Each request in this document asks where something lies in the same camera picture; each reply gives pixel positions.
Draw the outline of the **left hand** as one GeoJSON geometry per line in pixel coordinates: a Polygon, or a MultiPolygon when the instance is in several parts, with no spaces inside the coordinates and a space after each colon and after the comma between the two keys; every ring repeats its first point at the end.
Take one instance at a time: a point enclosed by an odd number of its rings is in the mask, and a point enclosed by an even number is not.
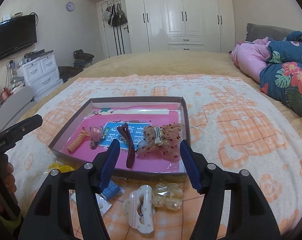
{"type": "MultiPolygon", "coordinates": [[[[9,191],[9,193],[15,193],[17,190],[17,187],[15,185],[15,177],[13,175],[14,167],[11,163],[7,163],[6,171],[7,171],[8,175],[6,176],[6,178],[4,180],[4,184],[7,188],[7,190],[9,191]]],[[[3,211],[3,206],[0,203],[0,212],[2,212],[2,211],[3,211]]]]}

